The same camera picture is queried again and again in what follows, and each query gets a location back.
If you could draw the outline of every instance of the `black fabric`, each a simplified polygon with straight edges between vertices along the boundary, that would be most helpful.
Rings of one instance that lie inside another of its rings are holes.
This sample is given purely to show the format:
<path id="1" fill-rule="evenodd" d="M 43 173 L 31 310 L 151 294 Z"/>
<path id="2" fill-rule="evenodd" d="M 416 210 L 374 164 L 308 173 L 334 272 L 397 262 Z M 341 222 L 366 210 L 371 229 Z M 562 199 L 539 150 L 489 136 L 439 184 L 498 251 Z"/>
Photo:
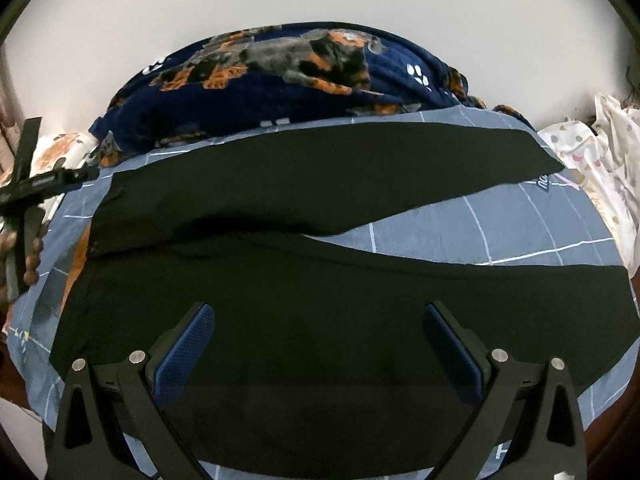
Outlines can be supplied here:
<path id="1" fill-rule="evenodd" d="M 562 168 L 522 130 L 389 122 L 250 137 L 115 174 L 92 255 L 229 229 L 338 234 Z"/>
<path id="2" fill-rule="evenodd" d="M 199 459 L 292 478 L 398 474 L 434 465 L 470 414 L 422 336 L 436 299 L 489 348 L 562 357 L 578 394 L 639 335 L 623 267 L 434 264 L 254 233 L 89 259 L 51 362 L 64 378 L 80 356 L 120 361 L 207 301 L 216 332 L 168 410 Z"/>

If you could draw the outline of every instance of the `blue textured pad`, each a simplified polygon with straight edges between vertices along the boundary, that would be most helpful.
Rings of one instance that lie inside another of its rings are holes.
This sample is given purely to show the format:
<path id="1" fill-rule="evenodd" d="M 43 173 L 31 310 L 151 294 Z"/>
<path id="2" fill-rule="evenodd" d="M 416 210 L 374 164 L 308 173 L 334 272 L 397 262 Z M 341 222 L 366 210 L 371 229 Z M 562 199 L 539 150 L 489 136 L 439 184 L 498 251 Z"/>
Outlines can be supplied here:
<path id="1" fill-rule="evenodd" d="M 204 304 L 156 369 L 152 395 L 159 408 L 165 408 L 180 398 L 214 329 L 213 308 Z"/>
<path id="2" fill-rule="evenodd" d="M 478 407 L 484 398 L 482 371 L 432 304 L 424 309 L 422 329 L 460 400 Z"/>

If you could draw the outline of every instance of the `hand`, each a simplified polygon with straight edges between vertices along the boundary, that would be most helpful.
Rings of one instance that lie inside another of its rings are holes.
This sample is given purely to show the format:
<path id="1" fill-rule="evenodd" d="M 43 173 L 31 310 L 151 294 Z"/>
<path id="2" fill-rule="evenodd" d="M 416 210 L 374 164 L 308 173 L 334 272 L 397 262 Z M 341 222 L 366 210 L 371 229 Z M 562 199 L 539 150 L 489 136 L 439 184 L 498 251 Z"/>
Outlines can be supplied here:
<path id="1" fill-rule="evenodd" d="M 40 253 L 44 248 L 42 239 L 47 234 L 48 224 L 40 227 L 37 237 L 33 240 L 33 248 L 31 254 L 26 257 L 26 272 L 22 277 L 27 286 L 35 285 L 38 282 L 38 266 L 40 265 Z M 6 312 L 9 308 L 6 290 L 6 254 L 13 249 L 15 245 L 15 233 L 0 233 L 0 312 Z"/>

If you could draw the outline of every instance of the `navy blue blanket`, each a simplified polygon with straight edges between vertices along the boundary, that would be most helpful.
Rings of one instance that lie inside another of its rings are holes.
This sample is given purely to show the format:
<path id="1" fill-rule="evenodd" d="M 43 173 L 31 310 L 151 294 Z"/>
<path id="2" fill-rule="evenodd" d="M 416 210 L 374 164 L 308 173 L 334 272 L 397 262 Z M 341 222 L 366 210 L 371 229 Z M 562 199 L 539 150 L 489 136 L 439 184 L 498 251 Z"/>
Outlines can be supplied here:
<path id="1" fill-rule="evenodd" d="M 486 108 L 422 47 L 350 23 L 251 28 L 193 43 L 135 75 L 90 131 L 102 166 L 272 124 Z M 514 115 L 512 108 L 495 111 Z"/>

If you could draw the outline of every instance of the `bed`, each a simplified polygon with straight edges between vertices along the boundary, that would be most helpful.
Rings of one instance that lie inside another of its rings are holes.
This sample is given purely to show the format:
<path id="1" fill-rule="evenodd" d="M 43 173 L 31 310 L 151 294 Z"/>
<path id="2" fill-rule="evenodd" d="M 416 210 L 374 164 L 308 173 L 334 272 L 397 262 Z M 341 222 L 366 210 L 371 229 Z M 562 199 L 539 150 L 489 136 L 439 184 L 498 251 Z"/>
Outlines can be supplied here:
<path id="1" fill-rule="evenodd" d="M 44 423 L 54 428 L 63 383 L 49 364 L 48 356 L 59 320 L 59 304 L 73 259 L 71 249 L 108 191 L 110 177 L 166 157 L 210 144 L 233 142 L 243 137 L 268 135 L 289 128 L 309 128 L 356 121 L 429 121 L 529 131 L 549 153 L 552 150 L 537 134 L 514 117 L 461 105 L 444 110 L 311 121 L 302 124 L 265 126 L 231 136 L 215 137 L 185 146 L 153 150 L 115 166 L 104 168 L 100 178 L 69 193 L 59 206 L 45 238 L 39 269 L 41 279 L 20 298 L 6 327 L 10 355 L 26 380 L 29 403 Z M 436 262 L 476 265 L 621 265 L 613 238 L 587 195 L 565 170 L 546 184 L 539 181 L 497 186 L 480 193 L 425 206 L 351 230 L 322 238 L 328 243 L 397 256 Z M 640 341 L 625 349 L 620 361 L 578 399 L 585 428 L 623 394 L 628 384 Z M 129 441 L 143 472 L 154 472 L 140 443 Z M 494 449 L 483 475 L 493 472 L 508 443 Z M 206 465 L 215 478 L 241 474 L 217 465 Z M 404 475 L 418 478 L 426 471 Z"/>

